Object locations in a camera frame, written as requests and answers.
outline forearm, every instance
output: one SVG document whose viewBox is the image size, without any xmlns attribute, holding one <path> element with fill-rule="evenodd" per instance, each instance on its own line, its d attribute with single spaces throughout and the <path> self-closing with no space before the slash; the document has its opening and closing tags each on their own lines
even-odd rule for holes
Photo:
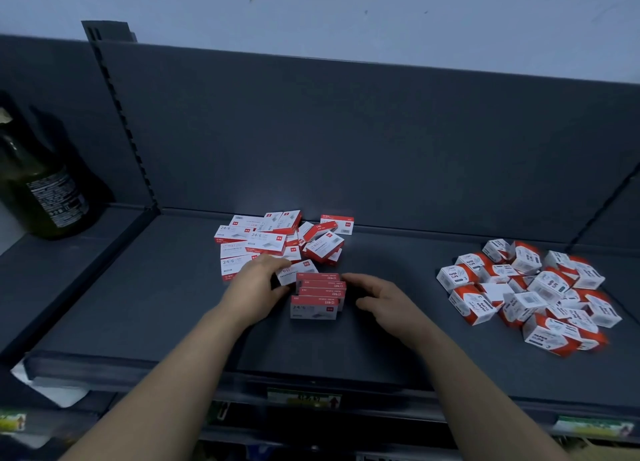
<svg viewBox="0 0 640 461">
<path fill-rule="evenodd" d="M 215 309 L 63 461 L 187 459 L 241 333 Z"/>
<path fill-rule="evenodd" d="M 417 351 L 464 459 L 569 459 L 431 320 Z"/>
</svg>

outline hand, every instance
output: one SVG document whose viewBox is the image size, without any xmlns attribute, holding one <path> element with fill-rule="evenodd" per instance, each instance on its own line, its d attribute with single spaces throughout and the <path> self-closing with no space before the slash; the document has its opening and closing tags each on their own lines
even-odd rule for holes
<svg viewBox="0 0 640 461">
<path fill-rule="evenodd" d="M 416 350 L 421 339 L 433 327 L 418 306 L 393 282 L 366 274 L 342 274 L 349 284 L 363 288 L 371 296 L 360 298 L 356 306 L 373 313 L 385 331 Z"/>
<path fill-rule="evenodd" d="M 214 310 L 228 318 L 240 332 L 265 319 L 281 297 L 289 292 L 288 286 L 271 290 L 271 276 L 290 265 L 286 259 L 267 254 L 246 263 Z"/>
</svg>

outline price label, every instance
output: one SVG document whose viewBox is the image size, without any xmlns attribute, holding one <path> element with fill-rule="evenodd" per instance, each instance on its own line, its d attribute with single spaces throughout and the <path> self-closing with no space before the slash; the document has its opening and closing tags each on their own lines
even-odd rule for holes
<svg viewBox="0 0 640 461">
<path fill-rule="evenodd" d="M 559 416 L 554 430 L 584 436 L 626 437 L 634 426 L 633 422 L 628 421 Z"/>
<path fill-rule="evenodd" d="M 0 410 L 0 432 L 21 432 L 27 424 L 27 414 Z"/>
<path fill-rule="evenodd" d="M 342 395 L 298 390 L 267 389 L 267 400 L 276 404 L 299 405 L 320 409 L 338 409 Z"/>
</svg>

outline white wall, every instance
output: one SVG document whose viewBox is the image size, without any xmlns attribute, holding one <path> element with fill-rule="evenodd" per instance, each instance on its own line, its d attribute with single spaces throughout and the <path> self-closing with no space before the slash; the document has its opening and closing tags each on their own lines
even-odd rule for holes
<svg viewBox="0 0 640 461">
<path fill-rule="evenodd" d="M 640 82 L 640 0 L 0 0 L 0 31 Z"/>
<path fill-rule="evenodd" d="M 24 230 L 9 210 L 0 202 L 0 254 L 24 235 Z"/>
</svg>

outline left hand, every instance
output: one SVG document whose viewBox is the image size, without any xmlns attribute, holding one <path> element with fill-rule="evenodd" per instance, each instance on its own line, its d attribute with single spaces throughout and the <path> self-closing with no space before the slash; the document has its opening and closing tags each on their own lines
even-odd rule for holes
<svg viewBox="0 0 640 461">
<path fill-rule="evenodd" d="M 262 254 L 248 262 L 233 278 L 216 312 L 244 331 L 267 317 L 276 303 L 289 292 L 288 286 L 271 289 L 274 272 L 289 267 L 287 259 Z"/>
</svg>

